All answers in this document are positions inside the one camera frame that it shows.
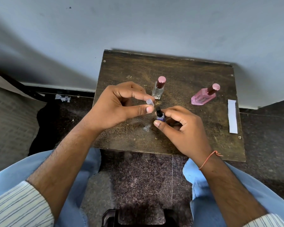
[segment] black spray nozzle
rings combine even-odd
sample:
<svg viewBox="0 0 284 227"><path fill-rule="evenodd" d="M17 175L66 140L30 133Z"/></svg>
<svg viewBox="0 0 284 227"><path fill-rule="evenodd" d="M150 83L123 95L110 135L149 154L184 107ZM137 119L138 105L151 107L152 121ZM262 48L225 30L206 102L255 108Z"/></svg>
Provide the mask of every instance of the black spray nozzle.
<svg viewBox="0 0 284 227"><path fill-rule="evenodd" d="M161 109L159 107L156 107L156 111L157 111L157 117L163 116L163 112L161 111Z"/></svg>

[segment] dark speckled floor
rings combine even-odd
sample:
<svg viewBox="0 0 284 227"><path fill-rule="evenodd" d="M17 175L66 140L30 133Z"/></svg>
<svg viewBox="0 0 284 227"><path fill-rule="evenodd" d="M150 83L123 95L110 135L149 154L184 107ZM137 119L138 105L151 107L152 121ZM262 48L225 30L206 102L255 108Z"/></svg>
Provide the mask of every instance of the dark speckled floor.
<svg viewBox="0 0 284 227"><path fill-rule="evenodd" d="M53 134L57 137L46 148L54 148L91 109L92 100L72 97L70 103L49 105L43 113L54 116L42 120L34 146ZM229 163L284 198L284 101L240 113L247 160ZM182 174L186 161L183 156L102 150L101 171L89 180L82 204L90 225L101 226L102 214L113 208L120 209L122 224L162 224L168 208L178 215L180 226L190 226L191 184Z"/></svg>

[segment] white striped sleeve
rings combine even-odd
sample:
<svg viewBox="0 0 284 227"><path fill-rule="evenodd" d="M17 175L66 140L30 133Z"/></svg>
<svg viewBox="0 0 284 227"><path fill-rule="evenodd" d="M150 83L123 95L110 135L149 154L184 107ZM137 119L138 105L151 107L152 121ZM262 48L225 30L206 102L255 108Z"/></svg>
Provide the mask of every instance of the white striped sleeve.
<svg viewBox="0 0 284 227"><path fill-rule="evenodd" d="M23 181L0 196L0 226L53 226L44 197Z"/></svg>
<svg viewBox="0 0 284 227"><path fill-rule="evenodd" d="M243 227L284 227L284 221L277 214L266 214Z"/></svg>

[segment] wooden table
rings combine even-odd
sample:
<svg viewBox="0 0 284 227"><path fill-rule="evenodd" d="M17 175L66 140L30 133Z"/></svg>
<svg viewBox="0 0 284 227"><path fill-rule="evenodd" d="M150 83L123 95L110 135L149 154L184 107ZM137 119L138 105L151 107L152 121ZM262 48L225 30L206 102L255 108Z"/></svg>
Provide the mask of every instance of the wooden table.
<svg viewBox="0 0 284 227"><path fill-rule="evenodd" d="M151 95L159 76L167 81L155 107L180 105L203 120L211 146L224 160L245 161L244 143L239 115L238 134L229 133L227 100L237 101L234 69L230 64L176 57L158 57L105 50L95 93L94 103L108 85L133 81ZM203 106L195 106L191 97L201 88L213 83L221 86L216 98ZM136 105L144 101L134 100ZM170 140L153 125L154 114L130 119L103 132L94 146L101 149L181 155Z"/></svg>

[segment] orange string bracelet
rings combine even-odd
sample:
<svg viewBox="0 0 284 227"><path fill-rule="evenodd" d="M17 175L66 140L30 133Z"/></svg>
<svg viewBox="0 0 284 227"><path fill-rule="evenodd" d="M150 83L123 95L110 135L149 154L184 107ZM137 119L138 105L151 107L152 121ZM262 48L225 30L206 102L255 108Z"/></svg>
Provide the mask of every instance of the orange string bracelet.
<svg viewBox="0 0 284 227"><path fill-rule="evenodd" d="M207 162L207 160L210 158L210 156L212 156L213 154L216 154L216 156L223 156L220 153L218 153L216 150L213 151L208 157L207 159L204 161L204 163L202 164L202 166L199 168L199 170L205 165L205 163Z"/></svg>

